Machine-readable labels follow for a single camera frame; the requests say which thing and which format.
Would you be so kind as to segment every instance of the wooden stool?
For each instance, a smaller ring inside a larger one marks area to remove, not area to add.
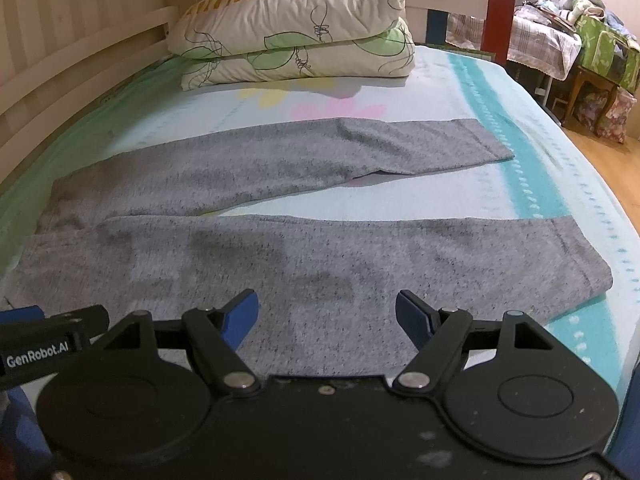
[[[616,102],[616,97],[618,96],[618,85],[613,81],[609,81],[601,75],[592,72],[591,70],[587,70],[584,67],[576,67],[577,75],[575,77],[574,87],[571,90],[571,95],[569,97],[569,103],[566,106],[566,112],[564,113],[564,118],[562,119],[562,126],[566,123],[567,119],[571,117],[574,112],[575,100],[578,98],[578,94],[580,93],[580,89],[582,85],[584,85],[587,81],[597,88],[601,90],[606,90],[609,92],[609,98],[607,99],[607,104],[604,107],[604,110],[599,115],[598,120],[596,121],[595,128],[596,130],[600,126],[600,121],[603,117],[607,115],[607,112],[611,110],[611,107]]]

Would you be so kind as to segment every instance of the pink pattern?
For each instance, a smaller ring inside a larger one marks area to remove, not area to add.
[[[356,99],[336,99],[330,97],[324,106],[298,105],[291,111],[291,119],[294,121],[307,121],[311,119],[329,119],[332,117],[358,117],[362,119],[377,119],[386,112],[383,104],[369,105],[356,109]]]

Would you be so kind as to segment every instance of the gray fabric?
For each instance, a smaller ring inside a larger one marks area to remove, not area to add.
[[[39,232],[128,215],[197,216],[376,171],[419,174],[512,158],[475,119],[263,124],[122,153],[62,178]]]
[[[402,288],[481,319],[547,322],[611,285],[571,217],[138,216],[31,237],[2,292],[49,315],[101,303],[116,321],[139,308],[172,319],[249,287],[262,309],[239,354],[256,372],[391,374],[415,353],[395,320]]]

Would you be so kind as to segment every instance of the plaid blanket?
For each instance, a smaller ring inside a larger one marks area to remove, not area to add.
[[[516,6],[539,0],[516,0]],[[450,14],[447,42],[462,48],[480,48],[484,20]],[[513,30],[508,59],[540,70],[556,79],[566,79],[578,57],[582,42],[575,34],[569,36],[559,30],[513,17]]]

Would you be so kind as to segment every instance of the green bag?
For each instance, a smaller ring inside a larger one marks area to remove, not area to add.
[[[578,64],[634,93],[640,52],[629,48],[623,36],[591,16],[581,16],[575,28],[582,39]],[[622,56],[615,55],[616,46]]]

